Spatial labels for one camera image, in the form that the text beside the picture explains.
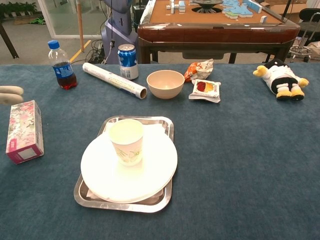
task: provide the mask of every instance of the white plate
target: white plate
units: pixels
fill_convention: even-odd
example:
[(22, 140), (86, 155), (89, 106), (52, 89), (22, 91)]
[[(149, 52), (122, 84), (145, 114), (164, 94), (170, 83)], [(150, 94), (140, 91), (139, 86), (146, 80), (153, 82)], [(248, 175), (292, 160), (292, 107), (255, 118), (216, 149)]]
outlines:
[(153, 196), (173, 177), (178, 164), (177, 150), (165, 133), (146, 131), (142, 151), (140, 163), (124, 166), (118, 161), (108, 134), (101, 134), (82, 156), (85, 184), (95, 195), (113, 203), (135, 203)]

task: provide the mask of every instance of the bowl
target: bowl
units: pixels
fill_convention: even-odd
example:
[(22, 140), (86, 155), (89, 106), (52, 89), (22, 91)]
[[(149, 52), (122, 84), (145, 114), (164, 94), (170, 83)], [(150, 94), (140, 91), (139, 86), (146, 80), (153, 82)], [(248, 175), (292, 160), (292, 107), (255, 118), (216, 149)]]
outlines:
[(185, 77), (177, 71), (159, 70), (151, 73), (146, 82), (151, 93), (157, 98), (172, 99), (181, 92)]

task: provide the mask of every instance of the orange snack bag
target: orange snack bag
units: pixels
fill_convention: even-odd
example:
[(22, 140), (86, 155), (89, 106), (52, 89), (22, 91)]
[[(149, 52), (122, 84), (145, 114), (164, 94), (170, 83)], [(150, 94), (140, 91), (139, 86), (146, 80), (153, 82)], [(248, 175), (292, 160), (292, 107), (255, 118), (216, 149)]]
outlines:
[(203, 62), (194, 62), (188, 67), (184, 74), (184, 82), (194, 83), (195, 79), (207, 79), (214, 69), (214, 60), (209, 59)]

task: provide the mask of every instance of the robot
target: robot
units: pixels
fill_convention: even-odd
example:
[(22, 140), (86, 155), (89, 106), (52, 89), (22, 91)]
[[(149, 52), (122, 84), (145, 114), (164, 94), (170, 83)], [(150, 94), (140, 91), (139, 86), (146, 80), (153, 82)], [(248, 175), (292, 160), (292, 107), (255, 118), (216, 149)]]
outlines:
[(132, 0), (104, 0), (104, 3), (112, 10), (112, 17), (104, 23), (105, 27), (101, 31), (105, 64), (119, 64), (118, 47), (122, 44), (134, 45), (139, 58), (138, 34), (132, 31)]

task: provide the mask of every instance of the penguin plush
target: penguin plush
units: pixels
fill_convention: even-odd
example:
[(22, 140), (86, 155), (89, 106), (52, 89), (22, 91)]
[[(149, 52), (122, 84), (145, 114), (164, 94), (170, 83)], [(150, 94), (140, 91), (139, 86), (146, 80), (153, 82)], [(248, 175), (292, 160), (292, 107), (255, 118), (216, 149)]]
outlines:
[(301, 88), (309, 84), (307, 79), (296, 76), (290, 67), (279, 59), (258, 66), (253, 75), (265, 81), (277, 100), (300, 101), (305, 97)]

